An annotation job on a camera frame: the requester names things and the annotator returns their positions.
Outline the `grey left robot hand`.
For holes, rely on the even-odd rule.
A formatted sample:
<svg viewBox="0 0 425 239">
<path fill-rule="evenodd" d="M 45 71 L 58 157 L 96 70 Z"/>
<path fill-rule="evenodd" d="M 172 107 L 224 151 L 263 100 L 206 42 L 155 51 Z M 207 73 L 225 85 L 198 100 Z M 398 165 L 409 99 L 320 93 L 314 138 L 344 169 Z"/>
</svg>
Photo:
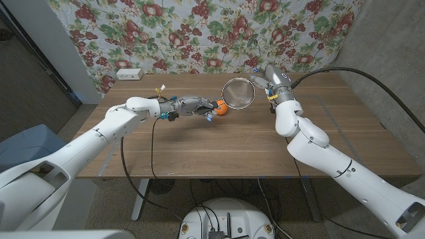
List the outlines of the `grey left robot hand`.
<svg viewBox="0 0 425 239">
<path fill-rule="evenodd" d="M 217 101 L 210 101 L 199 96 L 173 96 L 170 100 L 160 102 L 160 118 L 174 121 L 180 116 L 203 116 L 207 121 L 213 118 L 215 109 L 219 109 Z"/>
</svg>

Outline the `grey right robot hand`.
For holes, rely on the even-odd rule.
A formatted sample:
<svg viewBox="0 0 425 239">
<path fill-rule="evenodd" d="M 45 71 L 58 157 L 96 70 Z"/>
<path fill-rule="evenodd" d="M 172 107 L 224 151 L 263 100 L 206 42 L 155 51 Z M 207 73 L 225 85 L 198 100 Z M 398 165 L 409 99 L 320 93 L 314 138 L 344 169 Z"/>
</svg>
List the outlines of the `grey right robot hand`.
<svg viewBox="0 0 425 239">
<path fill-rule="evenodd" d="M 267 65 L 263 77 L 251 75 L 250 81 L 266 92 L 267 98 L 275 104 L 294 100 L 290 77 L 280 68 Z"/>
</svg>

